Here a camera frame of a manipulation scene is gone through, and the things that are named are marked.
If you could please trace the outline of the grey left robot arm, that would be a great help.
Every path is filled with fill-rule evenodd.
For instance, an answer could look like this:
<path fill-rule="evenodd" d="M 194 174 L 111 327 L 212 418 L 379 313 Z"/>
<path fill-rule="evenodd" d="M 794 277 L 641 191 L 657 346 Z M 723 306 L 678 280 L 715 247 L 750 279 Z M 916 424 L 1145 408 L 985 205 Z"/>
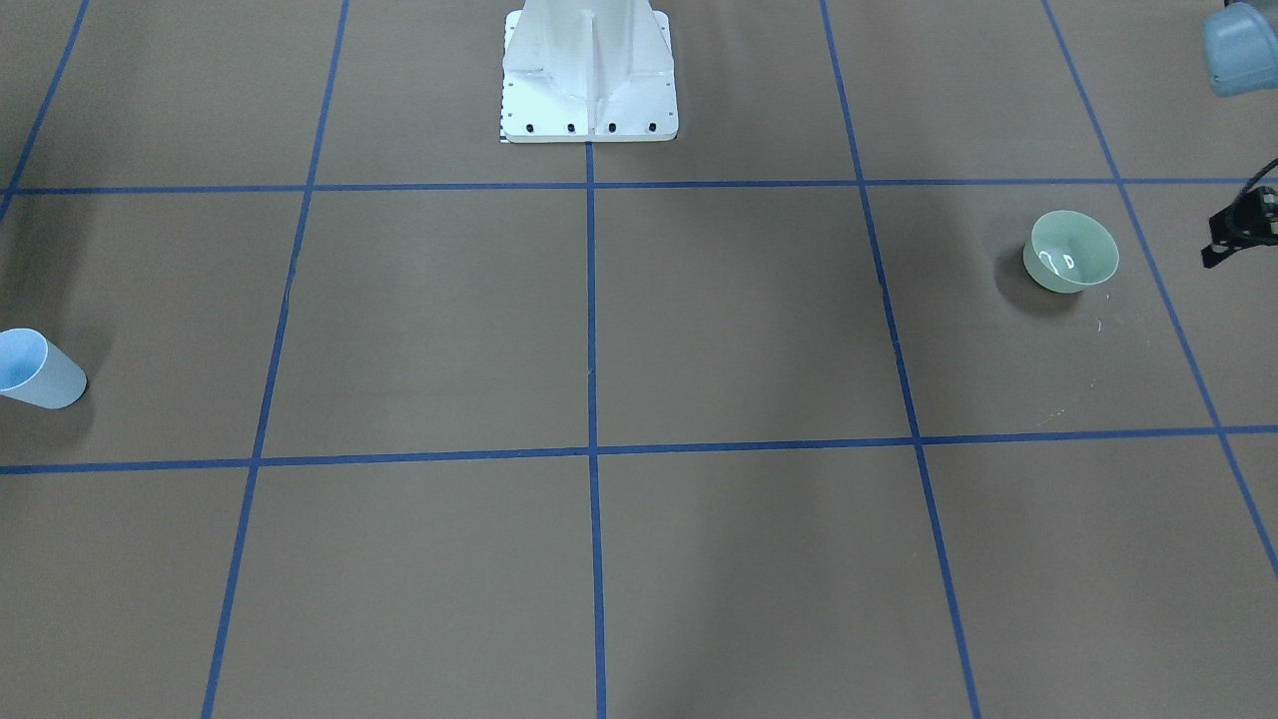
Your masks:
<path fill-rule="evenodd" d="M 1219 97 L 1251 95 L 1277 87 L 1277 3 L 1224 1 L 1203 26 L 1203 55 L 1209 86 Z M 1205 269 L 1214 269 L 1238 252 L 1275 246 L 1275 186 L 1264 179 L 1275 172 L 1270 160 L 1243 184 L 1228 206 L 1209 218 L 1210 240 L 1200 252 Z"/>

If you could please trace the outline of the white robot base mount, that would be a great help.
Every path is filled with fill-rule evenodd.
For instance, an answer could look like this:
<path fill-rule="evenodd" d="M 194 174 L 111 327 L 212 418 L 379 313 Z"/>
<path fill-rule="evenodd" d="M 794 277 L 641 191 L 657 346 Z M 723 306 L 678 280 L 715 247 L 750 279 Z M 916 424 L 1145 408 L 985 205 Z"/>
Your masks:
<path fill-rule="evenodd" d="M 679 135 L 670 18 L 648 1 L 525 1 L 504 20 L 498 140 Z"/>

